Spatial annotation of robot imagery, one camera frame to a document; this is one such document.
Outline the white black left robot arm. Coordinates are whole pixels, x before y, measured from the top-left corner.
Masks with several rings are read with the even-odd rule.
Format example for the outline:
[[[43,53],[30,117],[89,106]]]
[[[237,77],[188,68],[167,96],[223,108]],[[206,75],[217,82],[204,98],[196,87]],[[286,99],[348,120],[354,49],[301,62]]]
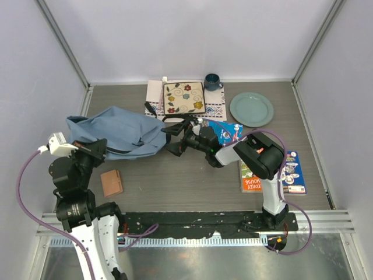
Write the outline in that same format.
[[[76,247],[84,279],[127,278],[118,262],[117,233],[124,225],[119,206],[96,206],[89,189],[93,169],[105,160],[106,145],[106,139],[69,144],[62,134],[48,141],[50,153],[57,157],[48,169],[56,187],[57,219]]]

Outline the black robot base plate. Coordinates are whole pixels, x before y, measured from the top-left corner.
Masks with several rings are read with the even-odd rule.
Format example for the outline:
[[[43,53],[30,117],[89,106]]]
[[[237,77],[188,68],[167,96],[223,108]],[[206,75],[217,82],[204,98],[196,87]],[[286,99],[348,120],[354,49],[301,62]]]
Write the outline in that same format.
[[[127,212],[122,215],[119,232],[139,235],[154,224],[158,224],[158,228],[148,238],[209,239],[217,232],[223,239],[238,239],[258,237],[260,232],[298,230],[292,212],[273,229],[266,224],[264,214],[255,211]]]

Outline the light blue fabric backpack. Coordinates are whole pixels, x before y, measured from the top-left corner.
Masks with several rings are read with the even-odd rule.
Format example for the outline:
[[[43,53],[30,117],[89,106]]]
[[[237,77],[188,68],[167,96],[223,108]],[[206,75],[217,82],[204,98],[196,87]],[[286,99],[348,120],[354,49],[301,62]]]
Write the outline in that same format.
[[[171,142],[162,131],[166,124],[148,115],[111,106],[92,116],[69,116],[68,142],[93,143],[107,140],[107,160],[135,160],[157,154]]]

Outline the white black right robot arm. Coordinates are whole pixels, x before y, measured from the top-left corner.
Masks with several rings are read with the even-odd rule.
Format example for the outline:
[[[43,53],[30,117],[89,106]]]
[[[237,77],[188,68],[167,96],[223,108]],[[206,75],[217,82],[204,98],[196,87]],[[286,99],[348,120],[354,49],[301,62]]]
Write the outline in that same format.
[[[184,117],[183,121],[163,128],[167,144],[165,149],[180,157],[187,148],[203,152],[208,164],[222,168],[232,162],[242,160],[260,179],[262,185],[263,223],[269,230],[277,230],[284,224],[288,214],[288,204],[283,197],[281,173],[286,151],[265,135],[264,130],[256,129],[239,139],[221,144],[212,127],[198,128],[199,121],[194,117]]]

